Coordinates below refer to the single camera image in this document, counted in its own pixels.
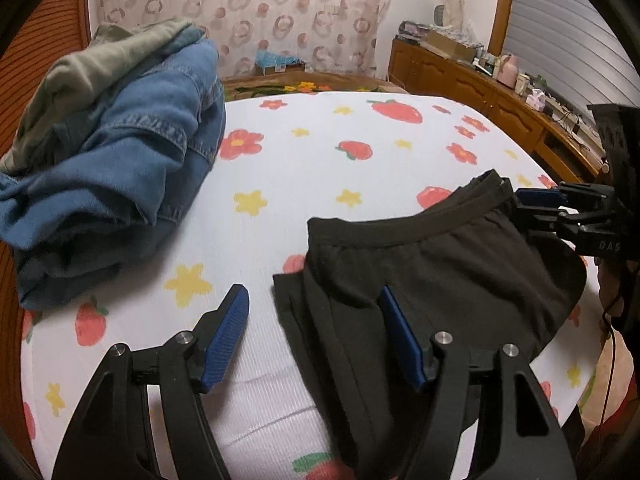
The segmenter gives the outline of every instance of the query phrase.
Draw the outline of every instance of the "pink bottle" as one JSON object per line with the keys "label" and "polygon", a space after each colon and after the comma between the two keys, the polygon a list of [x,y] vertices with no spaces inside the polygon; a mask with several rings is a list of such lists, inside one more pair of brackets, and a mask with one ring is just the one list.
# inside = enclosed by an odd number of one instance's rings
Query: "pink bottle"
{"label": "pink bottle", "polygon": [[518,72],[518,59],[509,54],[502,58],[502,65],[500,72],[498,72],[498,81],[509,88],[515,88]]}

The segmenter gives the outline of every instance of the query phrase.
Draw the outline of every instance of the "cabinet door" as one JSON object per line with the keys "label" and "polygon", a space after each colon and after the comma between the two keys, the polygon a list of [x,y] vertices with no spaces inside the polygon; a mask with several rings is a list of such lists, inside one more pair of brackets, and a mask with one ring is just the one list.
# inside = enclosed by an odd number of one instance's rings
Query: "cabinet door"
{"label": "cabinet door", "polygon": [[482,81],[481,76],[467,73],[459,67],[450,70],[449,95],[454,101],[481,114],[488,113],[488,105],[494,100],[494,90]]}
{"label": "cabinet door", "polygon": [[431,52],[414,60],[406,90],[411,94],[448,96],[447,61]]}
{"label": "cabinet door", "polygon": [[394,41],[389,62],[389,81],[406,88],[409,74],[412,72],[412,53],[401,42]]}
{"label": "cabinet door", "polygon": [[498,95],[489,113],[489,120],[515,140],[527,153],[532,153],[543,131],[542,123],[531,117],[526,105]]}

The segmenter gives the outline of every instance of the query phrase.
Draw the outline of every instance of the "black pants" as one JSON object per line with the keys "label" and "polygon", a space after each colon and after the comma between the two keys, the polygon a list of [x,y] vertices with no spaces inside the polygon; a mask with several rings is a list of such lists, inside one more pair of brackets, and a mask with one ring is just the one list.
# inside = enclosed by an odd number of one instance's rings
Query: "black pants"
{"label": "black pants", "polygon": [[[311,219],[305,268],[274,276],[306,385],[359,478],[388,480],[428,409],[401,377],[376,299],[392,285],[412,328],[532,360],[576,305],[584,264],[552,234],[521,234],[495,171],[426,211],[373,222]],[[428,344],[431,330],[415,333]]]}

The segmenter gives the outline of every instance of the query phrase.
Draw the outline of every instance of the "elastic waistband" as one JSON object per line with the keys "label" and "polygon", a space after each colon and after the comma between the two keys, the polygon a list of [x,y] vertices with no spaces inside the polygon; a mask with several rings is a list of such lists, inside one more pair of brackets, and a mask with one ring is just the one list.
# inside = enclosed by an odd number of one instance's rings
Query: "elastic waistband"
{"label": "elastic waistband", "polygon": [[414,216],[369,222],[311,218],[307,223],[309,246],[381,248],[416,242],[464,225],[511,198],[509,179],[491,170]]}

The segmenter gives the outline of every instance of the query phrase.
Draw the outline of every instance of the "hanging curtain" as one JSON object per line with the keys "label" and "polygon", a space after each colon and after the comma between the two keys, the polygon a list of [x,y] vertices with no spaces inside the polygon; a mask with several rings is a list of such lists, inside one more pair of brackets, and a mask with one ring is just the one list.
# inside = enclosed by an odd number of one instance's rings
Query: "hanging curtain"
{"label": "hanging curtain", "polygon": [[220,50],[220,75],[252,74],[258,49],[298,56],[315,70],[372,75],[378,24],[390,0],[100,0],[123,27],[185,16]]}

